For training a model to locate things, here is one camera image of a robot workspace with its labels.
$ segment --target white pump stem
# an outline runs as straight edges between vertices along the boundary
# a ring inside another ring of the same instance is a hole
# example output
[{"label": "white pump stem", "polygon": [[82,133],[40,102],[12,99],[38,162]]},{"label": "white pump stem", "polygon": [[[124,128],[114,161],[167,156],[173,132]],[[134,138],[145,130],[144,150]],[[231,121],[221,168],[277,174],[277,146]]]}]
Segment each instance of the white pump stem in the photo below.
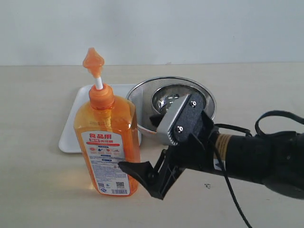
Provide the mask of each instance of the white pump stem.
[{"label": "white pump stem", "polygon": [[101,90],[104,88],[101,77],[95,78],[95,85],[97,90]]}]

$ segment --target black strap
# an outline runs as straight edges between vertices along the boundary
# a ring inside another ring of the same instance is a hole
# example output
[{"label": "black strap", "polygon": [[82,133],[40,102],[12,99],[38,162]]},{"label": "black strap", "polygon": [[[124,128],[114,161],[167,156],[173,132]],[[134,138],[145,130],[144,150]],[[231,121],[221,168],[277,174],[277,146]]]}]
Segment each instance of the black strap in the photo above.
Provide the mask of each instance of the black strap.
[{"label": "black strap", "polygon": [[218,128],[225,128],[225,129],[229,129],[229,130],[233,130],[233,131],[237,131],[237,132],[242,132],[245,133],[246,136],[252,136],[252,134],[250,133],[249,129],[246,128],[242,128],[242,127],[238,127],[238,126],[234,126],[234,125],[230,125],[230,124],[224,124],[224,123],[217,123],[214,126],[218,127]]},{"label": "black strap", "polygon": [[[277,135],[277,133],[275,134],[266,134],[264,133],[260,127],[259,127],[259,122],[266,118],[266,117],[269,117],[269,116],[281,116],[281,117],[286,117],[288,119],[291,119],[291,120],[294,120],[300,124],[304,124],[304,118],[301,118],[291,112],[287,112],[287,111],[280,111],[280,110],[273,110],[273,111],[269,111],[269,112],[266,112],[264,113],[263,115],[260,116],[260,118],[256,121],[256,124],[255,124],[255,129],[256,129],[256,133],[262,137],[262,138],[267,138],[267,139],[270,139],[270,140],[276,140],[276,138],[274,137],[275,135]],[[280,134],[285,134],[285,135],[295,135],[296,132],[295,131],[284,131],[284,132],[280,132]]]}]

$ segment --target white wall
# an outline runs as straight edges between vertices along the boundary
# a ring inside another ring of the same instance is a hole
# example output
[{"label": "white wall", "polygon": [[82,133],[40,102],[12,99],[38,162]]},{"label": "white wall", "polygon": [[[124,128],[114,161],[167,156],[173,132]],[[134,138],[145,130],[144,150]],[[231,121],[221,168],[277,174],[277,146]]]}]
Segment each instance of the white wall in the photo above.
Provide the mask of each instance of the white wall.
[{"label": "white wall", "polygon": [[303,0],[4,0],[0,65],[304,61]]}]

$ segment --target orange liquid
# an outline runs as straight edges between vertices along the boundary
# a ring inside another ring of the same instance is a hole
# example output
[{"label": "orange liquid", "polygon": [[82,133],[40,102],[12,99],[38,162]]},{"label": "orange liquid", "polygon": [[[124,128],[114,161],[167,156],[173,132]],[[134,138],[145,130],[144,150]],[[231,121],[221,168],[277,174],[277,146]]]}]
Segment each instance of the orange liquid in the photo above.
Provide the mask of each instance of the orange liquid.
[{"label": "orange liquid", "polygon": [[[81,133],[87,131],[111,131],[119,134],[122,137],[123,151],[126,161],[140,162],[135,106],[133,103],[122,97],[115,96],[115,103],[112,108],[102,111],[93,109],[90,102],[84,104],[76,114],[74,130],[89,170],[92,183],[96,190],[101,194],[104,193],[98,189]],[[138,182],[133,177],[128,175],[128,179],[130,194],[123,196],[133,195],[138,188]]]}]

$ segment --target barcode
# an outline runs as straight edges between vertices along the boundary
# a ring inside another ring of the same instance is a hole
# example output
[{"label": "barcode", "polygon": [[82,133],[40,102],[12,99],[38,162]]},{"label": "barcode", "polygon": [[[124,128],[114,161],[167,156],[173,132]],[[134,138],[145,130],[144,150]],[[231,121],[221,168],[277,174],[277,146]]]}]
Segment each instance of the barcode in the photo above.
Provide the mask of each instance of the barcode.
[{"label": "barcode", "polygon": [[123,189],[112,189],[112,193],[113,194],[128,194],[127,190],[123,190]]},{"label": "barcode", "polygon": [[116,186],[118,189],[124,189],[124,183],[123,182],[116,182]]}]

